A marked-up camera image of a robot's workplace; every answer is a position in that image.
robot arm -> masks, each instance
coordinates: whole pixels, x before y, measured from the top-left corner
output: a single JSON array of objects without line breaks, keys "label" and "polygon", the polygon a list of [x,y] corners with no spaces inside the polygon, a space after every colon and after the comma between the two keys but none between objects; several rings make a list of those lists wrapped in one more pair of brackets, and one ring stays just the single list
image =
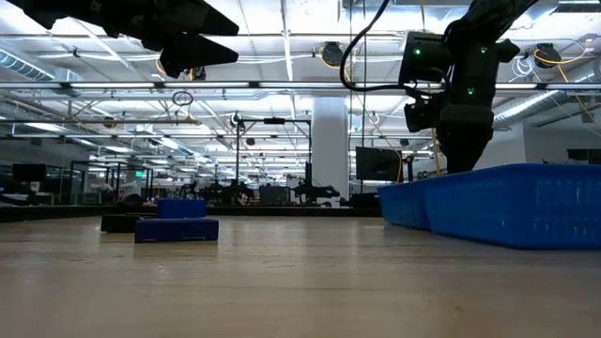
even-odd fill
[{"label": "robot arm", "polygon": [[[357,42],[379,19],[390,0],[384,0],[374,20],[353,39],[343,55],[344,65]],[[405,89],[415,99],[405,107],[411,132],[436,128],[448,172],[473,169],[492,139],[492,101],[501,62],[510,62],[519,48],[497,40],[538,0],[474,0],[464,17],[449,24],[444,35],[410,32],[397,85],[359,88],[340,68],[346,88],[367,92]],[[442,82],[442,93],[429,93],[407,84]]]}]

white pillar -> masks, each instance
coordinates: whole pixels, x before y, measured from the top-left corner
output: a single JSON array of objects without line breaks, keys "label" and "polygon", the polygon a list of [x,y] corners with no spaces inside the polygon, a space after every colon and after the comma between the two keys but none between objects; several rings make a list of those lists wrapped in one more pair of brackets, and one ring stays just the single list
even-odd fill
[{"label": "white pillar", "polygon": [[[332,185],[341,197],[348,199],[348,111],[345,98],[313,99],[312,134],[313,184]],[[330,201],[333,207],[339,207],[339,203],[333,203],[334,200],[340,198]]]}]

monitor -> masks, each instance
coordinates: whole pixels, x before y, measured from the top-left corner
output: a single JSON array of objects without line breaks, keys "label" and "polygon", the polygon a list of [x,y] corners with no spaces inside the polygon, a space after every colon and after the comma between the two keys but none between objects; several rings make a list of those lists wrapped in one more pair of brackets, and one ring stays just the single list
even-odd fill
[{"label": "monitor", "polygon": [[17,182],[43,182],[46,164],[12,164],[12,180]]},{"label": "monitor", "polygon": [[356,151],[357,179],[391,182],[403,181],[403,167],[396,151],[360,146],[356,148]]}]

wooden table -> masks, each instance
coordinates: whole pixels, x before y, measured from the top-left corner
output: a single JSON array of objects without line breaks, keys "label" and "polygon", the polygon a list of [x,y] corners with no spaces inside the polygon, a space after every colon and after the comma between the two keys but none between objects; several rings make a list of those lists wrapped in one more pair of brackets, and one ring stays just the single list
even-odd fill
[{"label": "wooden table", "polygon": [[220,219],[218,243],[138,245],[100,218],[0,224],[0,336],[601,336],[601,253]]}]

blue plastic basket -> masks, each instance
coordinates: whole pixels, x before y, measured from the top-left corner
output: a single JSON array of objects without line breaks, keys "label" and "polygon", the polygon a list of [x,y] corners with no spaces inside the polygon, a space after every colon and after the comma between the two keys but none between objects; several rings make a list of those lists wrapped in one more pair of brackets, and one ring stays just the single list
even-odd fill
[{"label": "blue plastic basket", "polygon": [[430,230],[424,192],[431,181],[418,181],[378,188],[382,216],[392,225]]},{"label": "blue plastic basket", "polygon": [[433,231],[520,249],[601,249],[601,166],[516,164],[432,181]]}]

